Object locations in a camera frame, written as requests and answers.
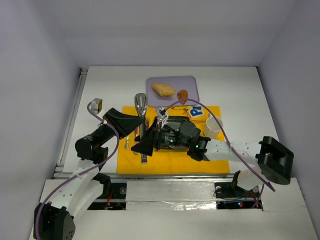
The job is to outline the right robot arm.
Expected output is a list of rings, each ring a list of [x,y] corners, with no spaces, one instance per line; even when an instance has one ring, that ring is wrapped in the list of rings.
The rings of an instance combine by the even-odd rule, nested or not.
[[[233,179],[243,190],[265,184],[289,185],[293,168],[294,153],[271,136],[259,142],[227,142],[201,136],[201,130],[191,121],[182,122],[177,129],[155,120],[144,137],[136,137],[133,152],[152,156],[161,148],[185,150],[193,160],[214,162],[226,160],[241,162],[246,170],[238,170]]]

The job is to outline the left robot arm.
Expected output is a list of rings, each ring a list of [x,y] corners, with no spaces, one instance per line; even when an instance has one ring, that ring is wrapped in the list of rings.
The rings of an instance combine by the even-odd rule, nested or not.
[[[75,150],[80,159],[73,174],[56,187],[34,210],[33,237],[36,240],[71,240],[76,223],[92,202],[110,187],[110,177],[100,170],[115,152],[103,145],[119,141],[145,122],[143,117],[108,110],[99,127],[78,139]]]

